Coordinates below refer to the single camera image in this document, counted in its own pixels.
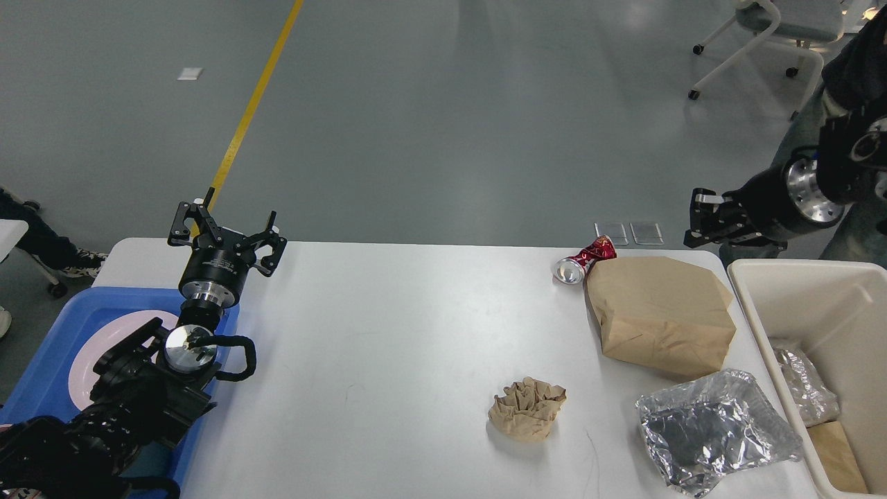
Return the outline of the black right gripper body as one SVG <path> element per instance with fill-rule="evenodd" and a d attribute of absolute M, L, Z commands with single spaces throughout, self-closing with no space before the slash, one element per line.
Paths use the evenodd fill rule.
<path fill-rule="evenodd" d="M 787 241 L 839 224 L 845 205 L 831 201 L 818 184 L 818 159 L 798 156 L 768 168 L 735 190 L 752 233 Z"/>

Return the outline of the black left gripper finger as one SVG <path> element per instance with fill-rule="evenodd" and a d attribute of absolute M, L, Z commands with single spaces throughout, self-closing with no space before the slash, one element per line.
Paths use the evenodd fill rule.
<path fill-rule="evenodd" d="M 260 274 L 270 277 L 279 267 L 280 259 L 285 252 L 288 240 L 280 236 L 275 221 L 278 212 L 271 211 L 264 230 L 258 231 L 252 236 L 246 236 L 238 243 L 238 256 L 249 268 L 257 269 Z M 265 256 L 257 256 L 257 251 L 269 247 L 270 253 Z"/>
<path fill-rule="evenodd" d="M 209 212 L 209 203 L 215 192 L 215 187 L 209 187 L 202 198 L 180 202 L 169 228 L 168 246 L 209 249 L 222 245 L 221 228 Z"/>

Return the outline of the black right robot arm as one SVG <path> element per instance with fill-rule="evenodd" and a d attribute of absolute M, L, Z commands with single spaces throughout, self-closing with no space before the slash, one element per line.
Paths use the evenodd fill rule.
<path fill-rule="evenodd" d="M 885 98 L 829 118 L 812 145 L 719 195 L 694 189 L 684 246 L 773 245 L 838 225 L 845 208 L 863 198 L 874 173 L 885 170 Z"/>

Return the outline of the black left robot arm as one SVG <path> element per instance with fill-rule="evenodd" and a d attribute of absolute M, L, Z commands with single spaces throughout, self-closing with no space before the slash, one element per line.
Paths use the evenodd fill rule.
<path fill-rule="evenodd" d="M 194 423 L 215 407 L 212 381 L 237 383 L 254 375 L 256 345 L 225 335 L 225 311 L 240 303 L 248 272 L 270 276 L 286 243 L 276 212 L 255 234 L 216 224 L 215 190 L 177 206 L 167 243 L 191 253 L 178 284 L 184 298 L 174 328 L 158 316 L 108 348 L 93 367 L 91 403 L 70 422 L 38 416 L 2 432 L 2 496 L 126 498 L 134 490 L 180 496 L 177 480 L 128 477 L 145 446 L 177 448 Z"/>

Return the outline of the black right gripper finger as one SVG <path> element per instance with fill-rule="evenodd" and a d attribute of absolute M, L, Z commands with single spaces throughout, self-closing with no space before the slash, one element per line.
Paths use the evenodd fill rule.
<path fill-rule="evenodd" d="M 717 195 L 710 189 L 693 189 L 690 199 L 690 228 L 683 244 L 700 247 L 708 243 L 747 243 L 752 240 L 750 218 L 741 203 Z"/>
<path fill-rule="evenodd" d="M 761 233 L 733 234 L 720 243 L 720 249 L 738 250 L 738 252 L 784 252 L 788 249 L 788 243 L 768 239 Z"/>

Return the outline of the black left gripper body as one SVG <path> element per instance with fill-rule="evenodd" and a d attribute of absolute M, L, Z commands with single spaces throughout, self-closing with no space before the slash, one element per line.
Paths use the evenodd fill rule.
<path fill-rule="evenodd" d="M 194 241 L 193 252 L 178 284 L 187 299 L 202 299 L 222 308 L 240 303 L 248 271 L 258 262 L 258 241 L 248 245 L 242 233 L 223 233 L 222 241 L 203 236 Z"/>

